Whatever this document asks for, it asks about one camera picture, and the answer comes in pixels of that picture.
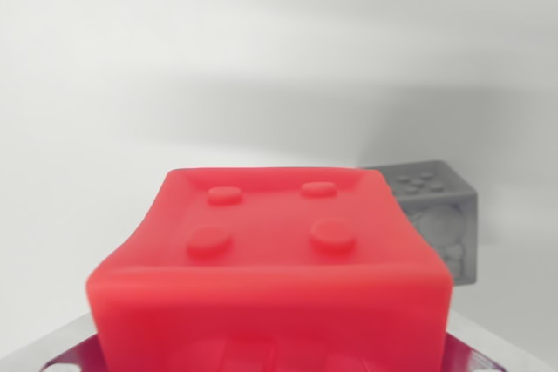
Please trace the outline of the black-padded silver gripper right finger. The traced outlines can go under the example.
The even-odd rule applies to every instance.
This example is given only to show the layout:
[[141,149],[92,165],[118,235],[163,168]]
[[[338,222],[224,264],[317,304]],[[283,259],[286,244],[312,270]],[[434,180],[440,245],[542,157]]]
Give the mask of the black-padded silver gripper right finger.
[[512,343],[451,310],[442,371],[530,371],[531,358]]

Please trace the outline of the black-padded silver gripper left finger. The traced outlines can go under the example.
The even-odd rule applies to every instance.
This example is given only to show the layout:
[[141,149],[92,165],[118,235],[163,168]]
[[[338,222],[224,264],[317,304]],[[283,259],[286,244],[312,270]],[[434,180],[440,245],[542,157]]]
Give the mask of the black-padded silver gripper left finger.
[[66,370],[105,370],[91,315],[82,315],[5,356],[1,360],[1,370],[46,371],[56,364],[64,364]]

